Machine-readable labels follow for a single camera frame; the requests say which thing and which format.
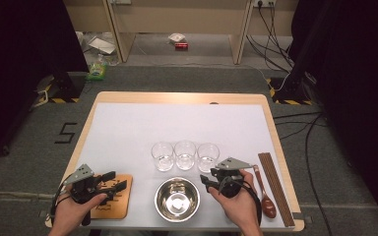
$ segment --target gray carpet floor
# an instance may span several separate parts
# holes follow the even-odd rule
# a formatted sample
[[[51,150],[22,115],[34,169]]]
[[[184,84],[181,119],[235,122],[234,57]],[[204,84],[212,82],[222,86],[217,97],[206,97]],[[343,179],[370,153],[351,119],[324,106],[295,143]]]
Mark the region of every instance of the gray carpet floor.
[[[285,76],[270,70],[263,74],[266,78]],[[0,196],[0,235],[48,233],[44,216],[50,201],[46,197],[57,190],[95,97],[104,90],[264,94],[269,99],[306,221],[305,229],[299,233],[266,235],[328,235],[327,222],[310,185],[305,157],[307,123],[316,115],[281,117],[320,111],[319,105],[272,103],[266,81],[255,69],[137,66],[109,67],[105,80],[86,83],[78,103],[47,103],[30,112],[10,143],[9,155],[0,156],[0,192],[29,194],[23,198]],[[76,123],[65,130],[75,136],[70,144],[56,144],[68,140],[59,135],[65,123]],[[378,207],[358,173],[349,166],[347,154],[329,123],[324,116],[319,119],[308,140],[309,169],[328,225],[333,235],[378,235]],[[88,234],[87,228],[74,233]]]

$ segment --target clear glass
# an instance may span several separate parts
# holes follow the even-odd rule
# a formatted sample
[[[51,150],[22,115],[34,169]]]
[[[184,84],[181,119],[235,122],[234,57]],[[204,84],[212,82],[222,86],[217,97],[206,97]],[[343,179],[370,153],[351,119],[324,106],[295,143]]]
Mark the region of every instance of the clear glass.
[[[211,173],[211,168],[215,168],[220,150],[214,144],[202,144],[198,147],[198,168],[204,173]]]
[[[188,170],[195,164],[196,146],[190,141],[180,141],[174,146],[176,165],[179,169]]]
[[[153,145],[152,157],[159,171],[170,170],[174,165],[173,146],[166,142]]]

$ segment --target power outlet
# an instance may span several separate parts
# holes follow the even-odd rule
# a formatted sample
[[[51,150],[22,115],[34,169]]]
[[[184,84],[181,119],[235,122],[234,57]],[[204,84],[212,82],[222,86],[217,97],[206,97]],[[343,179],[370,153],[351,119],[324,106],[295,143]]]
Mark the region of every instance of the power outlet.
[[[259,7],[259,1],[263,3],[262,8],[270,8],[276,6],[276,0],[254,0],[254,7]]]

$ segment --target wooden chopsticks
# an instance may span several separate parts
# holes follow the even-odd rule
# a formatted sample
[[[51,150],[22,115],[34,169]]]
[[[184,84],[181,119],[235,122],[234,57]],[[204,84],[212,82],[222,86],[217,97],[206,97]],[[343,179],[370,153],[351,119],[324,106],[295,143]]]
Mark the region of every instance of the wooden chopsticks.
[[[272,189],[273,196],[281,213],[284,227],[294,226],[293,217],[287,204],[284,190],[282,189],[281,181],[271,155],[268,152],[259,153],[259,158],[260,162],[262,162],[270,188]]]

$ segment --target red object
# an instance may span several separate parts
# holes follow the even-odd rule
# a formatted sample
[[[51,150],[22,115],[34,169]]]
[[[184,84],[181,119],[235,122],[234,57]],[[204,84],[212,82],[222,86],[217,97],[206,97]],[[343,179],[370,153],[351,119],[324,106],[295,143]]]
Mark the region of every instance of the red object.
[[[187,42],[176,42],[174,43],[174,49],[176,50],[187,50],[189,45]]]

